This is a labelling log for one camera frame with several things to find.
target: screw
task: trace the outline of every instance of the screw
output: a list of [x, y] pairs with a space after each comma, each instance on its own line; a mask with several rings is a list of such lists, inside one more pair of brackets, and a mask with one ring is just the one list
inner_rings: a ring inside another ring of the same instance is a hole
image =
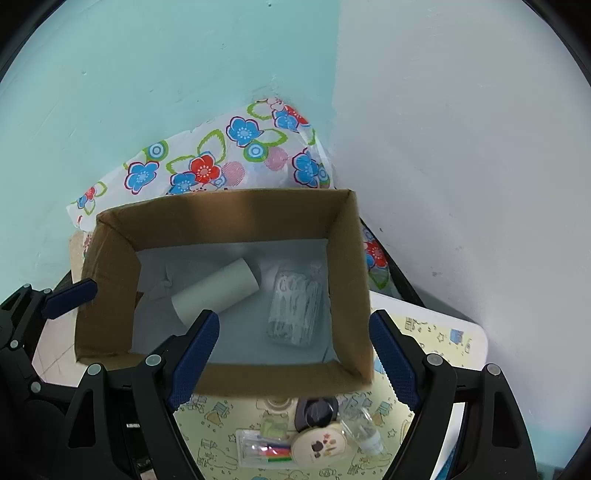
[[486, 366], [486, 369], [491, 375], [494, 375], [495, 377], [498, 377], [501, 374], [501, 367], [499, 367], [498, 365], [488, 364]]
[[88, 367], [87, 372], [89, 375], [96, 375], [98, 372], [100, 372], [100, 365], [92, 364], [90, 367]]
[[436, 353], [430, 353], [427, 355], [427, 362], [434, 367], [439, 367], [443, 363], [443, 358]]
[[147, 359], [146, 359], [146, 365], [148, 365], [149, 367], [155, 367], [156, 365], [158, 365], [160, 362], [162, 361], [162, 358], [159, 355], [150, 355]]

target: tile floor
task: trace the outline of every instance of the tile floor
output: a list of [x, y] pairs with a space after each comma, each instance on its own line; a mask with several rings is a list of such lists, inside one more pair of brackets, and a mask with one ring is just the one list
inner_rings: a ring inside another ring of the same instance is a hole
[[46, 382], [75, 387], [86, 371], [76, 362], [74, 326], [76, 310], [48, 320], [33, 357], [33, 367]]

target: clear plastic packaging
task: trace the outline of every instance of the clear plastic packaging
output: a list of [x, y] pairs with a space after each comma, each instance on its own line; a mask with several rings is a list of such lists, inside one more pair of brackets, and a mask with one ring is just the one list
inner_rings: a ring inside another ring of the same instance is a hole
[[265, 410], [261, 419], [261, 435], [268, 439], [286, 440], [289, 420], [287, 412], [271, 413]]
[[297, 432], [277, 441], [261, 436], [257, 430], [237, 430], [238, 465], [243, 468], [286, 469], [297, 465], [291, 457], [291, 442]]
[[276, 342], [309, 346], [322, 306], [319, 268], [300, 273], [280, 268], [275, 277], [267, 335]]

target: blue gripper pad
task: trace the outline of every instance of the blue gripper pad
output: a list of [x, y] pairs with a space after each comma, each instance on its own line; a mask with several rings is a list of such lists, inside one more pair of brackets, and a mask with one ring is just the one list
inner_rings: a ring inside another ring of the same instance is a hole
[[171, 391], [167, 402], [173, 410], [177, 410], [183, 403], [191, 400], [193, 389], [201, 377], [219, 334], [219, 318], [215, 313], [211, 313], [201, 325], [172, 374]]
[[398, 400], [416, 412], [421, 401], [417, 391], [417, 376], [377, 312], [369, 317], [369, 338]]
[[56, 319], [83, 303], [91, 301], [96, 297], [97, 292], [98, 286], [96, 282], [91, 278], [85, 278], [64, 290], [56, 291], [47, 296], [41, 314], [45, 319]]

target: turquoise wall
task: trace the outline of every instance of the turquoise wall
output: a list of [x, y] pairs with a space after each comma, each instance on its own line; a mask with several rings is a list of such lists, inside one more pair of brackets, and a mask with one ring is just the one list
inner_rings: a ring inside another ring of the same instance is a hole
[[68, 0], [0, 83], [0, 297], [69, 269], [65, 207], [141, 148], [277, 94], [330, 135], [339, 0]]

